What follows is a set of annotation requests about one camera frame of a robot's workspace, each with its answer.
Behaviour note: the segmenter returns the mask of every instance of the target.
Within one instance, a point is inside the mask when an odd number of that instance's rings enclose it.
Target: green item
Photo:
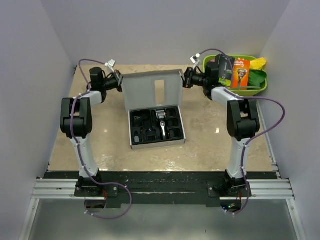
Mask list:
[[[250,69],[248,86],[261,87],[266,79],[267,73],[265,71]]]
[[[254,56],[246,56],[246,55],[229,55],[231,57],[234,57],[236,60],[237,59],[245,59],[245,60],[255,60],[256,58]],[[203,72],[206,70],[206,64],[207,62],[210,62],[211,60],[214,60],[216,58],[216,55],[209,55],[206,56],[203,60]],[[231,92],[234,94],[238,94],[239,96],[243,97],[249,97],[249,96],[255,96],[258,93],[261,93],[262,91],[266,90],[268,87],[268,80],[265,79],[265,81],[261,84],[261,89],[237,89],[237,90],[232,90],[230,89]]]

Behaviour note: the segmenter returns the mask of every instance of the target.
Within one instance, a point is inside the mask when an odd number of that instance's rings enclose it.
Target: silver trimmer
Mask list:
[[[165,112],[165,110],[157,110],[156,116],[160,122],[160,127],[161,127],[163,139],[166,139],[166,123],[165,123],[166,112]]]

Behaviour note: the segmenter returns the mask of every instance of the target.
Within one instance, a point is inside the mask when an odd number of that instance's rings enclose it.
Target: gray floor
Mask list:
[[[117,214],[122,209],[104,210]],[[285,200],[251,200],[236,217],[199,205],[133,205],[102,220],[84,214],[83,200],[41,200],[31,240],[296,240]]]

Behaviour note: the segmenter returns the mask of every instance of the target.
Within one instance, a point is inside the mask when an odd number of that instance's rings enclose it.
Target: rectangular hole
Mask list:
[[[157,105],[164,104],[166,102],[165,81],[164,80],[154,81],[154,89],[155,89],[155,103]]]

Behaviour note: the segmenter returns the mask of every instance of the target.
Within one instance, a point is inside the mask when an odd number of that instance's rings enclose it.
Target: open box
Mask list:
[[[181,145],[182,70],[125,74],[122,91],[133,150]]]

